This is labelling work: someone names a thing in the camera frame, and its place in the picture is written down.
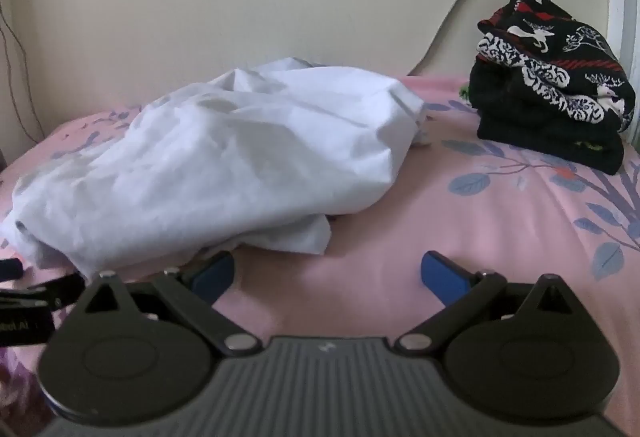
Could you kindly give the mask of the black folded garment bottom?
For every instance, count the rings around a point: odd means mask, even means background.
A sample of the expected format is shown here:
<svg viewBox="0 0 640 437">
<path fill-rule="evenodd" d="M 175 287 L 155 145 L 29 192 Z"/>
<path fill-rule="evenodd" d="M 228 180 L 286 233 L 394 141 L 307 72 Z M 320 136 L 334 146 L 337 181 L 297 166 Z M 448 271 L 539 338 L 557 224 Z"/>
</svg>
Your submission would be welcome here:
<svg viewBox="0 0 640 437">
<path fill-rule="evenodd" d="M 608 175 L 623 165 L 623 141 L 616 126 L 570 118 L 527 86 L 518 67 L 478 56 L 469 100 L 480 116 L 480 139 L 553 155 Z"/>
</svg>

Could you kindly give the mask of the black patterned folded garment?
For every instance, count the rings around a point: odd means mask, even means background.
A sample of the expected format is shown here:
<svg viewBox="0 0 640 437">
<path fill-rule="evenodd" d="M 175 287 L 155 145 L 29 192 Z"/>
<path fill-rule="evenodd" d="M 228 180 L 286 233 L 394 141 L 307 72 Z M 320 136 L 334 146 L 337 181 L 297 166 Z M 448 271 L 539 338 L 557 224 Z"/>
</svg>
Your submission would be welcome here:
<svg viewBox="0 0 640 437">
<path fill-rule="evenodd" d="M 510 0 L 477 24 L 478 56 L 513 68 L 524 86 L 569 118 L 625 131 L 636 93 L 603 35 L 552 0 Z"/>
</svg>

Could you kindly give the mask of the pink floral bedsheet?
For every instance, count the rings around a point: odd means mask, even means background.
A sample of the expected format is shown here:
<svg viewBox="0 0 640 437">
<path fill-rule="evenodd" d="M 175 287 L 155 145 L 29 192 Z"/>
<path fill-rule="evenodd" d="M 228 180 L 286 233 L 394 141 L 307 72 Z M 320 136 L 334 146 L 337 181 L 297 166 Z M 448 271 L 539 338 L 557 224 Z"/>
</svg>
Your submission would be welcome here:
<svg viewBox="0 0 640 437">
<path fill-rule="evenodd" d="M 613 176 L 476 137 L 477 115 L 453 80 L 409 77 L 423 99 L 428 143 L 408 153 L 370 208 L 337 218 L 321 256 L 239 249 L 217 301 L 233 321 L 284 353 L 222 376 L 239 408 L 186 421 L 195 436 L 514 436 L 456 402 L 419 363 L 344 348 L 396 336 L 440 309 L 421 283 L 435 249 L 466 269 L 516 282 L 566 281 L 620 359 L 606 410 L 611 433 L 639 431 L 639 157 Z"/>
</svg>

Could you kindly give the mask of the white t-shirt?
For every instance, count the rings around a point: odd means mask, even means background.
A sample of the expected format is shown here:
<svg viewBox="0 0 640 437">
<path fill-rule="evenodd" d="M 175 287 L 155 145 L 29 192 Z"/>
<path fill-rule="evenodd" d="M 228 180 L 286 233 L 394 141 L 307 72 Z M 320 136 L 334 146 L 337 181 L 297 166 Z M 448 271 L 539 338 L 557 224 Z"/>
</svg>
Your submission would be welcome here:
<svg viewBox="0 0 640 437">
<path fill-rule="evenodd" d="M 318 255 L 332 217 L 393 186 L 425 119 L 399 80 L 359 68 L 234 70 L 18 179 L 2 235 L 37 268 L 88 277 L 242 243 Z"/>
</svg>

